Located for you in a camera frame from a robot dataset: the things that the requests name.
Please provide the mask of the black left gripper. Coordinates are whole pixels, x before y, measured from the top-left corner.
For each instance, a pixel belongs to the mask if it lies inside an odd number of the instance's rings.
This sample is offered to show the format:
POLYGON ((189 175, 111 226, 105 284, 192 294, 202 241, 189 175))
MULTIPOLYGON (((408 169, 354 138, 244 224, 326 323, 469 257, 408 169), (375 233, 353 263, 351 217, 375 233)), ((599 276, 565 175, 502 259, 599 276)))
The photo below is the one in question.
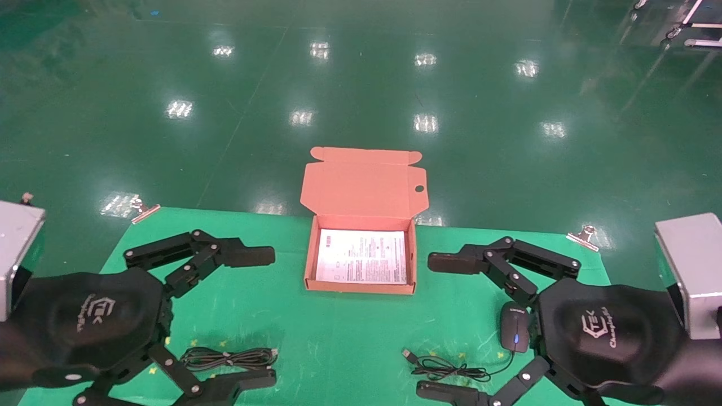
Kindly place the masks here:
POLYGON ((182 391, 175 405, 234 405, 243 391, 276 385, 275 348, 191 347, 175 358, 159 345, 172 318, 164 285, 141 269, 31 279, 8 317, 8 388, 62 388, 98 379, 123 385, 152 360, 182 391), (195 376, 219 367, 243 371, 205 381, 195 376))

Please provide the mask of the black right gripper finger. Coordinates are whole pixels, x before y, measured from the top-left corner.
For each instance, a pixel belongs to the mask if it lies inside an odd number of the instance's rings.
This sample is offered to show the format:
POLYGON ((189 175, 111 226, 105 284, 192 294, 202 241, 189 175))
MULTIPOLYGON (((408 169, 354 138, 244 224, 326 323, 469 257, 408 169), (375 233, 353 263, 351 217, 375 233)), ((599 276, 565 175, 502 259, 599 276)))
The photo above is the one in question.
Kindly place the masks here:
POLYGON ((470 387, 445 385, 431 381, 417 384, 420 398, 441 401, 451 405, 514 405, 544 376, 556 368, 557 360, 537 356, 511 378, 495 395, 488 395, 470 387))
POLYGON ((428 268, 433 272, 459 275, 485 275, 516 304, 534 305, 538 288, 518 268, 558 281, 577 279, 581 264, 545 248, 501 237, 486 246, 465 244, 457 253, 431 252, 428 268))

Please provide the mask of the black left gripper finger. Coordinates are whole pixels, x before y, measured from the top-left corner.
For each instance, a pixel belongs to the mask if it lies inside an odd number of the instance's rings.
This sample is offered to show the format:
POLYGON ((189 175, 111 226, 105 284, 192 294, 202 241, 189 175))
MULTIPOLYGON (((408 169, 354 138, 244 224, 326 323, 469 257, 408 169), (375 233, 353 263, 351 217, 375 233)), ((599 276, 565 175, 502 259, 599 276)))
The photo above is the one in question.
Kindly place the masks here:
POLYGON ((246 246, 238 237, 214 237, 193 230, 128 249, 124 259, 129 269, 146 271, 184 261, 164 282, 165 295, 181 298, 222 266, 268 266, 275 262, 276 255, 271 246, 246 246))

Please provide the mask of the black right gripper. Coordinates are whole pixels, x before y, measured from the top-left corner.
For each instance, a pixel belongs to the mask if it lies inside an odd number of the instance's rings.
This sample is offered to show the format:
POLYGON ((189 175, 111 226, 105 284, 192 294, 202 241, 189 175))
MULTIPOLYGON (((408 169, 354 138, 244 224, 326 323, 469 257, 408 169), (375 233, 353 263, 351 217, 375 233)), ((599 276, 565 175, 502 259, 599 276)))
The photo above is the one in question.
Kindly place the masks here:
POLYGON ((539 293, 537 355, 564 391, 657 391, 689 337, 666 293, 557 281, 539 293))

